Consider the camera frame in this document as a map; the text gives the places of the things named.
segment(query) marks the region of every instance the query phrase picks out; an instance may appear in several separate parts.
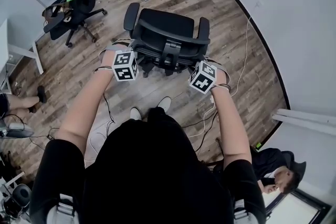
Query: wooden floor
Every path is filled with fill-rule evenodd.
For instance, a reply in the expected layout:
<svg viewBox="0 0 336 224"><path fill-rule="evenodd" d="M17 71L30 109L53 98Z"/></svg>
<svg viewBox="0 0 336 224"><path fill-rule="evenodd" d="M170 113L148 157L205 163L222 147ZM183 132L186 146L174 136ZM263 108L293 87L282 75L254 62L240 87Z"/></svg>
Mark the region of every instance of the wooden floor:
<svg viewBox="0 0 336 224"><path fill-rule="evenodd" d="M20 96L36 93L38 85L44 85L49 97L48 102L38 107L36 114L24 119L34 130L34 136L47 135L50 128L60 127L68 108L81 88L90 78L92 71L99 65L98 53L111 41L128 37L123 30L123 18L130 3L140 2L141 8L154 8L174 12L195 19L195 33L198 30L200 17L210 21L211 44L208 55L221 62L230 73L231 86L236 91L236 84L242 71L245 59L245 30L247 18L234 0L97 0L96 8L105 8L108 15L99 14L87 21L91 31L98 36L95 44L82 31L75 33L72 42L74 47L68 49L64 44L66 35L52 41L45 35L38 42L38 50L45 73L39 75L34 61L13 77L13 85L22 85ZM276 122L271 114L278 108L285 108L284 95L273 65L254 29L249 26L248 57L246 68L240 80L239 90L233 97L241 118L244 121L250 142L262 141L274 128ZM163 70L152 71L147 79L140 75L136 82L112 82L106 91L111 113L118 127L129 118L130 109L137 106L143 114L154 107L165 96L173 99L169 114L182 126L195 123L203 118L205 111L212 107L210 93L203 95L188 86L188 72L165 77ZM102 99L97 118L90 137L93 146L99 150L106 136L108 121L107 106ZM206 122L209 128L211 120ZM188 136L198 134L203 124L186 128ZM215 142L219 137L218 118L208 133L199 159L213 161L220 157ZM43 148L48 143L45 137L33 138ZM195 148L199 147L202 135L191 138ZM32 144L29 139L7 139L1 143L4 152L11 151L14 162L26 172L28 180L34 178L43 151ZM96 157L88 146L87 165Z"/></svg>

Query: black hair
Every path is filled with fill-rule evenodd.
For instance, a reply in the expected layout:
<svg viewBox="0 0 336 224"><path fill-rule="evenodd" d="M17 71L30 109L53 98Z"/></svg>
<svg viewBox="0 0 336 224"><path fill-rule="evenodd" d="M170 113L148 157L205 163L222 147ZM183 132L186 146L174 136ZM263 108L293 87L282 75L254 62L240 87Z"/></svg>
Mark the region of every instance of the black hair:
<svg viewBox="0 0 336 224"><path fill-rule="evenodd" d="M284 187L283 194L289 194L289 193L293 192L294 190L296 190L299 186L300 181L301 181L300 175L297 172L293 172L293 177L292 177L291 181L288 182L286 187Z"/></svg>

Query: baseboard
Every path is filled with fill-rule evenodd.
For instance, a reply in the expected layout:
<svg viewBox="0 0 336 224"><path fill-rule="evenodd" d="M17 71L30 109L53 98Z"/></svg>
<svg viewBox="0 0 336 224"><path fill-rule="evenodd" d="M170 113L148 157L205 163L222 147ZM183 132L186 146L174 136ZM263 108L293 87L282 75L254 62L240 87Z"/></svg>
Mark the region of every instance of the baseboard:
<svg viewBox="0 0 336 224"><path fill-rule="evenodd" d="M240 1L240 0L235 0L235 1L236 1L237 4L239 5L239 7L242 9L242 11L245 13L246 17L249 18L249 17L250 17L250 13L249 13L249 12L247 11L247 9L244 7L244 5L241 3L241 1ZM277 66L277 63L275 62L275 59L274 59L274 57L273 57L273 55L272 55L272 53L271 53L271 51L270 51L270 49L269 49L269 47L268 47L268 45L267 45L267 43L266 43L266 41L265 41L263 35L261 34L261 32L260 32L258 26L257 26L256 23L254 22L254 20L253 20L252 17L251 17L251 19L250 19L250 23L251 23L251 25L253 26L253 28L255 29L255 31L256 31L258 37L259 37L260 40L261 40L261 43L263 44L264 48L265 48L266 51L267 51L267 54L268 54L268 56L269 56L269 58L270 58L270 60L271 60L271 62L272 62L272 64L273 64L273 67L274 67L274 69L275 69L275 72L276 72L276 74L277 74L277 76L278 76L279 83L280 83L282 92L283 92L283 94L284 94L283 97L284 97L285 102L286 102L286 108L287 108L287 109L290 109L290 104L289 104L289 99L288 99L288 95L287 95L287 92L286 92L285 84L283 83L283 79L282 79L282 77L281 77L281 74L280 74L279 68L278 68L278 66ZM282 122L279 122L279 123L274 127L274 129L269 133L269 135L267 135L266 138L265 138L262 142L260 142L260 143L261 143L262 145L264 145L264 144L271 138L271 136L276 132L276 130L281 126L281 124L282 124Z"/></svg>

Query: white sneaker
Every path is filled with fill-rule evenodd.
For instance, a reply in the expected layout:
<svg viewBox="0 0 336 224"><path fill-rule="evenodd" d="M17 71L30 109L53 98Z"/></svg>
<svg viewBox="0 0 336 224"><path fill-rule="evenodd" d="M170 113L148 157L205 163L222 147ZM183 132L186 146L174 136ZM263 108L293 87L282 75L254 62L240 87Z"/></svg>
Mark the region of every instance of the white sneaker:
<svg viewBox="0 0 336 224"><path fill-rule="evenodd" d="M160 101L160 103L157 106L159 108L163 108L164 112L167 113L171 103L172 99L170 97L165 97Z"/></svg>
<svg viewBox="0 0 336 224"><path fill-rule="evenodd" d="M131 109L131 115L130 118L136 121L142 121L141 114L137 108Z"/></svg>

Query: floor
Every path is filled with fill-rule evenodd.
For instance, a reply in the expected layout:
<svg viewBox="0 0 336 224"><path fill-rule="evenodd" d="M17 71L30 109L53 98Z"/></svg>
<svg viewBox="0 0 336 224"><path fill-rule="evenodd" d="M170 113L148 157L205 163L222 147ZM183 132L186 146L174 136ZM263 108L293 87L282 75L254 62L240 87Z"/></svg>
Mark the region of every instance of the floor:
<svg viewBox="0 0 336 224"><path fill-rule="evenodd" d="M105 8L108 15L99 14L87 23L91 31L97 35L98 41L91 39L82 31L75 33L72 42L74 47L68 49L64 44L66 36L52 41L49 35L43 36L37 43L44 74L39 75L34 61L27 64L12 77L13 85L22 86L21 96L33 95L38 85L44 85L49 97L48 102L38 107L36 114L24 119L34 130L34 136L54 135L60 127L67 109L81 88L90 78L92 71L98 66L98 53L111 41L128 37L123 30L123 18L130 3L140 2L141 8L150 7L185 15L195 19L195 36L200 17L210 21L211 44L208 55L221 62L228 70L233 91L242 72L246 50L247 18L234 0L97 0L96 8ZM271 114L278 108L285 108L284 95L273 65L264 46L254 29L247 31L248 47L246 68L239 83L239 89L233 99L243 119L251 144L262 141L274 128ZM188 72L165 77L163 70L152 71L147 79L140 75L137 81L111 83L106 90L112 116L116 124L110 126L112 131L129 118L130 109L137 106L145 115L150 107L154 107L165 96L173 99L169 114L181 126L186 126L203 118L203 114L212 107L210 93L203 95L188 86ZM93 163L107 134L109 120L106 103L102 99L95 123L90 133L93 149L88 145L85 155L86 165ZM211 120L206 121L208 129ZM188 136L203 130L199 123L185 129ZM199 159L214 161L220 158L220 151L215 139L220 136L218 118L215 119L208 133ZM48 143L46 137L32 138L42 148ZM191 138L195 148L199 147L202 135ZM7 139L1 143L4 152L11 151L16 165L20 165L27 175L33 179L43 155L43 150L29 139Z"/></svg>

